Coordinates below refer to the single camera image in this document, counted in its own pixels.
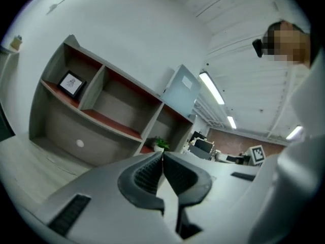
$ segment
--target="brown wall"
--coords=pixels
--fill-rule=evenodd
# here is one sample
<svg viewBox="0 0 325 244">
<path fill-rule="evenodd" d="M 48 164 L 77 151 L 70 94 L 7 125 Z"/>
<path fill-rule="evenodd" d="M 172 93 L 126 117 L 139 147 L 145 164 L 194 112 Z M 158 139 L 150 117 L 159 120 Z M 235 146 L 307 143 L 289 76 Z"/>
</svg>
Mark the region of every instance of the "brown wall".
<svg viewBox="0 0 325 244">
<path fill-rule="evenodd" d="M 283 145 L 266 143 L 215 129 L 210 129 L 207 139 L 210 142 L 214 141 L 214 149 L 230 155 L 238 155 L 240 152 L 247 151 L 249 147 L 260 144 L 263 146 L 266 156 L 279 154 L 285 148 Z"/>
</svg>

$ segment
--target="ceiling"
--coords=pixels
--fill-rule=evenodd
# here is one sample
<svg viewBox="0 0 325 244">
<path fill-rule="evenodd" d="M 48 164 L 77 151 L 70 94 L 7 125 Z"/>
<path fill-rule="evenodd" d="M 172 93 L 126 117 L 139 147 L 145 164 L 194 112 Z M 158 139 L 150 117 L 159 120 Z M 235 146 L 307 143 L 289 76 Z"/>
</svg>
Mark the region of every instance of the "ceiling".
<svg viewBox="0 0 325 244">
<path fill-rule="evenodd" d="M 194 111 L 212 128 L 287 145 L 299 125 L 288 98 L 304 80 L 305 67 L 258 58 L 252 41 L 279 19 L 309 31 L 309 22 L 292 0 L 173 0 L 212 33 L 202 69 L 224 98 L 218 105 L 203 85 Z M 227 116 L 235 119 L 236 130 Z"/>
</svg>

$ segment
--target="white plant pot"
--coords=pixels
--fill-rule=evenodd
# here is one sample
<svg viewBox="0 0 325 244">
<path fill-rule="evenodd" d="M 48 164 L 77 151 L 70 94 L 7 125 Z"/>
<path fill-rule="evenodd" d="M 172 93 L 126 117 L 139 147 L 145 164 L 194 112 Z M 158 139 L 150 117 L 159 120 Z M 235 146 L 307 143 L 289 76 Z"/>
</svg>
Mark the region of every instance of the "white plant pot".
<svg viewBox="0 0 325 244">
<path fill-rule="evenodd" d="M 164 149 L 163 149 L 162 147 L 159 147 L 158 145 L 155 145 L 155 146 L 153 147 L 153 150 L 154 150 L 155 152 L 163 152 L 163 151 L 164 151 Z"/>
</svg>

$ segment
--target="linear light fixture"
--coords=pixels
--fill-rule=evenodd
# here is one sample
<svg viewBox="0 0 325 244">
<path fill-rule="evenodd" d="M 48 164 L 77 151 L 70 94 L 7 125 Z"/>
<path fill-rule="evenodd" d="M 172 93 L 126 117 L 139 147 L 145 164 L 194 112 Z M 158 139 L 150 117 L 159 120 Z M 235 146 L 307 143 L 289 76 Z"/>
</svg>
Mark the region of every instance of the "linear light fixture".
<svg viewBox="0 0 325 244">
<path fill-rule="evenodd" d="M 208 87 L 209 91 L 212 93 L 213 97 L 216 99 L 219 105 L 224 105 L 224 100 L 220 95 L 216 85 L 214 84 L 213 80 L 211 79 L 210 75 L 204 71 L 200 73 L 199 77 L 204 82 L 205 86 Z"/>
<path fill-rule="evenodd" d="M 234 121 L 234 118 L 232 116 L 227 116 L 228 120 L 229 120 L 229 123 L 230 125 L 232 126 L 233 129 L 236 129 L 236 124 L 235 124 L 235 121 Z"/>
<path fill-rule="evenodd" d="M 297 126 L 291 133 L 290 133 L 290 135 L 288 135 L 287 137 L 286 137 L 286 140 L 290 140 L 290 139 L 293 139 L 296 135 L 297 135 L 297 133 L 299 133 L 299 131 L 302 129 L 303 127 L 302 126 Z"/>
</svg>

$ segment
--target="framed drawing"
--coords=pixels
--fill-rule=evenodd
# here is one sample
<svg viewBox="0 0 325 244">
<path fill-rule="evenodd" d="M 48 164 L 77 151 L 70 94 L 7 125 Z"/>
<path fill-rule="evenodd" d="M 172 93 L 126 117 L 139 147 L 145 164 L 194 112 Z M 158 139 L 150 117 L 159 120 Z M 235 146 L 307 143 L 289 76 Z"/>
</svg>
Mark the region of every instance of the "framed drawing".
<svg viewBox="0 0 325 244">
<path fill-rule="evenodd" d="M 70 97 L 75 98 L 85 84 L 85 80 L 73 72 L 67 71 L 67 73 L 60 80 L 57 87 L 68 94 Z"/>
</svg>

